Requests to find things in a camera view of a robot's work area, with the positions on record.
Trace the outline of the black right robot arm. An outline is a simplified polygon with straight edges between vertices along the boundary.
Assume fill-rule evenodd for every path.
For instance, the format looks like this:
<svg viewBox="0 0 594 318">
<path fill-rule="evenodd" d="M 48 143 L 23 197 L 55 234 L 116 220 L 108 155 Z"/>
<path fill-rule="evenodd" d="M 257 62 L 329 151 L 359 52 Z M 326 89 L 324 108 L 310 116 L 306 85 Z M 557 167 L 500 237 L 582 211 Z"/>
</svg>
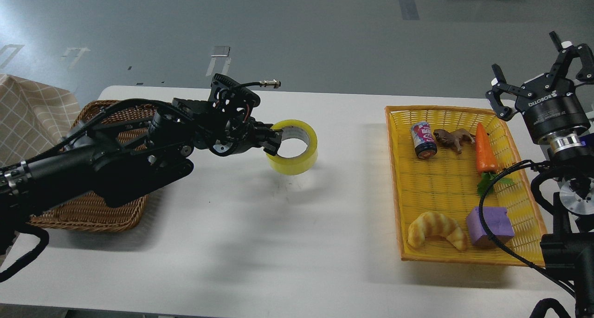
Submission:
<svg viewBox="0 0 594 318">
<path fill-rule="evenodd" d="M 479 220 L 491 242 L 534 269 L 575 299 L 575 317 L 593 316 L 593 145 L 582 136 L 592 126 L 576 89 L 593 83 L 593 53 L 587 44 L 549 36 L 557 57 L 549 72 L 520 86 L 507 83 L 494 64 L 494 79 L 486 92 L 495 115 L 509 121 L 522 115 L 532 142 L 548 146 L 548 160 L 518 162 L 498 174 L 486 187 L 518 170 L 531 169 L 537 176 L 530 183 L 533 199 L 552 215 L 552 233 L 541 238 L 544 267 L 528 261 L 496 239 L 483 215 L 486 193 L 478 204 Z"/>
</svg>

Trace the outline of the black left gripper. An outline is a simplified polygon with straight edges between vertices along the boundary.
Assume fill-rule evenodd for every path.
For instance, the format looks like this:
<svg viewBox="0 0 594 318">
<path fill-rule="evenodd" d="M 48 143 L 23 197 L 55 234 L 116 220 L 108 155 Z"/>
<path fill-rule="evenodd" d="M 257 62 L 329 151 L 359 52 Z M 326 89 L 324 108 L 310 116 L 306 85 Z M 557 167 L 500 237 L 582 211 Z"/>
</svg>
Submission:
<svg viewBox="0 0 594 318">
<path fill-rule="evenodd" d="M 220 157 L 241 154 L 252 148 L 263 148 L 271 156 L 278 154 L 284 130 L 272 124 L 256 123 L 234 117 L 212 117 L 208 121 L 207 149 Z"/>
</svg>

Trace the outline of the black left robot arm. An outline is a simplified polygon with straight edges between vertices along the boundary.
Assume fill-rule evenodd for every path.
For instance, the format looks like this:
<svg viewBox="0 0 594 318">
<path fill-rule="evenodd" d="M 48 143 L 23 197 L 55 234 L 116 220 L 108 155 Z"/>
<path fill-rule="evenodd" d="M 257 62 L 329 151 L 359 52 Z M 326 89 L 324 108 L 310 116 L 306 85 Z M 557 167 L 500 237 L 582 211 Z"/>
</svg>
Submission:
<svg viewBox="0 0 594 318">
<path fill-rule="evenodd" d="M 263 148 L 275 156 L 282 132 L 253 118 L 261 100 L 251 88 L 280 85 L 276 79 L 238 83 L 216 73 L 208 100 L 123 100 L 42 154 L 3 167 L 2 252 L 32 215 L 88 192 L 116 208 L 184 178 L 193 171 L 195 149 L 226 157 Z"/>
</svg>

